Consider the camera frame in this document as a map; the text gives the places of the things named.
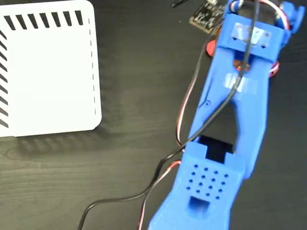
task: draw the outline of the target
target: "electronic component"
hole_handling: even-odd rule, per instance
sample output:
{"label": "electronic component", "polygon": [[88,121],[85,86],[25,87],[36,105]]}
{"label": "electronic component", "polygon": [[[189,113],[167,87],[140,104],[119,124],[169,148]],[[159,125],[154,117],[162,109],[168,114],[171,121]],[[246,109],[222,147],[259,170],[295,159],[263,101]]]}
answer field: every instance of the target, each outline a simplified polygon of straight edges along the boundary
{"label": "electronic component", "polygon": [[206,0],[190,18],[190,23],[209,34],[223,15],[224,9],[225,4],[221,0]]}

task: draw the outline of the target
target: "blue 3d-printed robotic arm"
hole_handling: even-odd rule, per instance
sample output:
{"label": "blue 3d-printed robotic arm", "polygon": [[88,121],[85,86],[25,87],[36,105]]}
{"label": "blue 3d-printed robotic arm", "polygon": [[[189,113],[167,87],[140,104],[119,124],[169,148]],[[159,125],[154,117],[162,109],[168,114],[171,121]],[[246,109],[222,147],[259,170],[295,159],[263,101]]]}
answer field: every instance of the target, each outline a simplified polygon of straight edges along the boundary
{"label": "blue 3d-printed robotic arm", "polygon": [[[192,136],[229,94],[238,71],[234,60],[246,49],[251,19],[229,10],[190,130]],[[282,4],[290,30],[256,23],[249,70],[232,99],[236,107],[238,139],[234,153],[225,143],[199,137],[187,144],[173,188],[150,222],[149,230],[227,230],[230,210],[244,179],[251,176],[266,128],[269,72],[279,52],[295,33],[305,12]]]}

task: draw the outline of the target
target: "black wooden table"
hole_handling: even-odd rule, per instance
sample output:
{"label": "black wooden table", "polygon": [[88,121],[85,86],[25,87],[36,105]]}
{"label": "black wooden table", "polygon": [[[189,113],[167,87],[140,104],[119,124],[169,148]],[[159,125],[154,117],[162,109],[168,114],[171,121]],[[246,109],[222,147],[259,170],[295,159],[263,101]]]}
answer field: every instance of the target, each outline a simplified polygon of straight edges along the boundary
{"label": "black wooden table", "polygon": [[[0,0],[0,4],[29,0]],[[177,113],[205,37],[189,17],[191,0],[92,0],[95,8],[103,121],[94,131],[0,139],[0,229],[76,230],[95,199],[147,186],[159,159],[175,146]],[[295,0],[306,5],[305,0]],[[231,230],[307,227],[306,20],[280,56],[270,88],[268,126],[256,169],[234,204]],[[210,59],[187,108],[189,130]],[[236,139],[228,107],[206,132]],[[171,188],[173,173],[152,193],[145,224]],[[85,230],[136,229],[141,201],[95,208]]]}

